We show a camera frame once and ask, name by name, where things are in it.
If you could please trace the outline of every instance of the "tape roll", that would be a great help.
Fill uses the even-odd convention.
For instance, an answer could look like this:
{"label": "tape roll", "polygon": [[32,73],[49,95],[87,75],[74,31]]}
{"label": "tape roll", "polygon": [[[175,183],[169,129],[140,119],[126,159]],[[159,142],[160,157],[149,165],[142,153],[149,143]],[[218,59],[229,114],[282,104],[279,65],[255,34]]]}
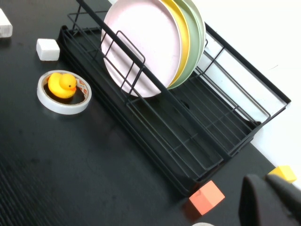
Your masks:
{"label": "tape roll", "polygon": [[[76,86],[80,88],[80,90],[84,94],[85,97],[84,101],[74,105],[67,105],[67,104],[62,104],[60,102],[57,102],[54,99],[52,99],[50,96],[48,96],[44,90],[44,85],[47,84],[50,75],[53,73],[72,74],[77,80]],[[88,104],[92,97],[92,90],[89,84],[77,74],[68,71],[63,71],[63,70],[55,70],[55,71],[49,71],[40,77],[38,82],[37,95],[39,101],[49,110],[59,114],[71,115],[71,114],[78,114],[84,111],[88,107]]]}

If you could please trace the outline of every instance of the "black metal dish rack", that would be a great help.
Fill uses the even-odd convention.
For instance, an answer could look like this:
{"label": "black metal dish rack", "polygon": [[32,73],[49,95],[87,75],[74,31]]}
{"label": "black metal dish rack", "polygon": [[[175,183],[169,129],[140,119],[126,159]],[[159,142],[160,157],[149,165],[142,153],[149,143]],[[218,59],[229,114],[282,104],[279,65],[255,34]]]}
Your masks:
{"label": "black metal dish rack", "polygon": [[[77,13],[68,15],[73,27],[69,29],[63,26],[60,31],[58,43],[61,56],[91,84],[93,95],[112,112],[185,196],[198,189],[221,163],[233,157],[263,125],[291,102],[208,25],[207,35],[222,46],[221,50],[216,56],[205,51],[204,55],[210,64],[203,70],[197,67],[183,85],[167,90],[121,41],[120,35],[125,35],[121,31],[114,33],[99,17],[104,16],[106,11],[94,12],[83,0],[77,2]],[[88,17],[95,26],[81,25],[84,16],[86,18],[83,21]],[[144,72],[161,90],[161,94],[148,99],[138,93],[139,97],[133,97],[115,84],[104,65],[106,55],[100,50],[102,30],[140,68],[139,73]],[[217,58],[223,51],[239,61],[250,75],[281,99],[284,106],[271,115],[218,63]],[[265,121],[253,119],[206,74],[213,65],[267,115]]]}

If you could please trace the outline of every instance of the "plate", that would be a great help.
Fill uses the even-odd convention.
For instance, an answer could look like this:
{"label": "plate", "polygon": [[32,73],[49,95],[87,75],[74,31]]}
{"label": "plate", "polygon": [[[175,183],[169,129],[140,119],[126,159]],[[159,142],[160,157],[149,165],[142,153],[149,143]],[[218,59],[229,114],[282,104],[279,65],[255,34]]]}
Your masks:
{"label": "plate", "polygon": [[169,89],[173,89],[173,88],[180,86],[182,83],[184,83],[189,78],[189,76],[191,75],[191,73],[193,72],[193,70],[195,69],[195,67],[198,63],[198,60],[199,60],[198,57],[201,52],[201,49],[200,49],[201,30],[198,25],[198,20],[197,20],[196,16],[192,12],[192,9],[183,0],[174,0],[174,1],[180,7],[181,11],[183,12],[183,14],[186,18],[189,33],[190,33],[190,43],[191,44],[193,43],[193,47],[190,48],[188,61],[184,68],[183,73],[177,79],[177,81],[175,81],[174,84],[172,84],[171,86],[168,87]]}
{"label": "plate", "polygon": [[[177,22],[164,3],[159,0],[118,0],[109,9],[104,22],[141,61],[144,55],[145,65],[165,87],[170,85],[181,62],[182,41]],[[137,97],[131,86],[139,67],[132,66],[133,61],[104,31],[102,39],[101,49],[107,54],[108,60],[104,59],[104,62],[110,76],[123,91]],[[161,92],[144,73],[137,80],[135,90],[142,97]]]}
{"label": "plate", "polygon": [[205,26],[205,22],[201,16],[200,10],[197,7],[197,4],[194,3],[193,0],[183,0],[187,3],[187,5],[192,9],[194,15],[196,16],[197,20],[198,20],[198,25],[200,27],[201,30],[201,49],[200,49],[200,53],[198,56],[198,62],[196,64],[196,66],[199,64],[199,61],[201,60],[201,57],[204,53],[205,50],[205,44],[206,44],[206,26]]}
{"label": "plate", "polygon": [[172,81],[170,85],[173,85],[175,81],[181,76],[181,74],[184,71],[184,68],[188,62],[188,56],[190,51],[190,35],[189,35],[189,29],[187,21],[184,17],[183,12],[178,7],[178,5],[173,0],[162,0],[168,7],[168,9],[171,11],[171,13],[174,15],[175,20],[177,21],[179,28],[180,28],[180,34],[182,39],[182,58],[179,70]]}

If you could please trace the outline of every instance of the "yellow plate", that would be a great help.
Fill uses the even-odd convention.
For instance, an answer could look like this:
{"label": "yellow plate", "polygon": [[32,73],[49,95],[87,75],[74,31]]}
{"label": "yellow plate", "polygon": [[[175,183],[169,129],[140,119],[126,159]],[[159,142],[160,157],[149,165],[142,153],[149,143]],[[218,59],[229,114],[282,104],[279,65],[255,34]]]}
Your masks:
{"label": "yellow plate", "polygon": [[169,86],[175,83],[177,79],[181,76],[184,71],[184,68],[188,61],[188,55],[190,51],[190,34],[188,30],[187,21],[184,17],[184,14],[178,7],[178,5],[173,0],[162,0],[162,2],[167,6],[169,11],[173,14],[176,22],[178,23],[181,40],[182,40],[182,57],[179,70],[175,75],[174,80],[171,82]]}

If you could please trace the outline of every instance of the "yellow block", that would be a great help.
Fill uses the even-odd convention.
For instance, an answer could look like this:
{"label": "yellow block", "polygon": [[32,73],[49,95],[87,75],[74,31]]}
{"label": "yellow block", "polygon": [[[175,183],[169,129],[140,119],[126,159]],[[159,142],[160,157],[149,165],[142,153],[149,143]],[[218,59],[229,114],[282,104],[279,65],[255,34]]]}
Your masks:
{"label": "yellow block", "polygon": [[278,166],[274,168],[269,174],[275,174],[289,183],[292,183],[297,179],[290,166]]}

